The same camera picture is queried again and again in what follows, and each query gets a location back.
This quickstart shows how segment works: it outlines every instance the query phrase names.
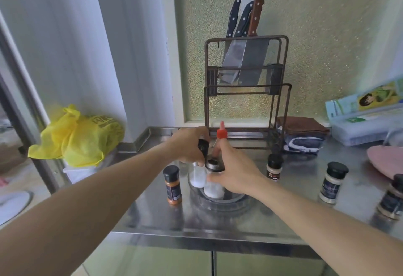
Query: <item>spice jar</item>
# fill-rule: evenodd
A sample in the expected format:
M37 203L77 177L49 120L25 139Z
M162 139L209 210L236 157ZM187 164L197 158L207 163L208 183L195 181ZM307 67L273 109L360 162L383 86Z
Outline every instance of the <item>spice jar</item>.
M219 172L225 170L224 163L216 158L209 157L205 162L205 172L207 174L219 175ZM204 194L212 199L220 199L224 197L224 187L216 182L206 182L204 186Z
M329 204L336 203L340 186L348 172L349 169L347 166L340 162L331 161L328 163L327 173L319 193L319 197L322 201Z
M181 185L179 183L179 168L177 166L167 166L162 171L165 178L166 192L168 193L168 203L177 205L182 202Z
M283 170L283 162L280 154L270 154L267 158L266 176L277 182Z
M398 220L403 210L403 174L395 174L393 181L376 207L380 213Z
M209 142L204 139L199 139L198 148L203 153L204 159L207 157ZM203 188L207 179L204 165L199 166L197 162L193 163L193 169L189 173L189 182L196 188Z

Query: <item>textured glass panel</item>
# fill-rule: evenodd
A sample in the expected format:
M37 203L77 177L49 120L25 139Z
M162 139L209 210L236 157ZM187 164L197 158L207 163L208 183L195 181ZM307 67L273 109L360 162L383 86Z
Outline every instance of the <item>textured glass panel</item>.
M204 116L204 41L225 36L233 1L175 0L187 120ZM388 0L265 1L258 33L290 38L284 80L294 86L289 114L327 120L324 102L355 91ZM212 48L217 65L222 49ZM218 99L211 100L212 117L262 118L270 107L267 96Z

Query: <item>cabinet door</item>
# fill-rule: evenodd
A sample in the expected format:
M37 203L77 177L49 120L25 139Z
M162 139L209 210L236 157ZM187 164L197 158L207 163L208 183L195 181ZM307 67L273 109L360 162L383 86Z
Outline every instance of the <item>cabinet door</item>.
M268 255L217 253L217 276L319 276L324 261Z
M89 276L210 276L210 252L130 244L129 234L111 233L84 263Z

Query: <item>pink plate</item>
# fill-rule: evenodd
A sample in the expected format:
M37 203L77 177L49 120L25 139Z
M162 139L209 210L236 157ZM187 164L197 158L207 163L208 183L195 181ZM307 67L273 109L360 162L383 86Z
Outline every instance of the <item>pink plate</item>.
M367 150L367 155L383 175L393 179L395 174L403 174L403 147L373 146Z

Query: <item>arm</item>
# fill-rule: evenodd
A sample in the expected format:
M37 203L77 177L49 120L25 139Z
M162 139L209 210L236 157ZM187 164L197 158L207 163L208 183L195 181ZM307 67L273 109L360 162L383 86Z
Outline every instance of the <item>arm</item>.
M181 129L169 141L62 189L0 231L2 275L70 276L129 206L170 162L203 162L205 127Z
M401 241L285 190L263 176L253 161L226 139L220 140L213 154L218 155L219 150L225 171L208 180L268 206L340 276L401 275Z

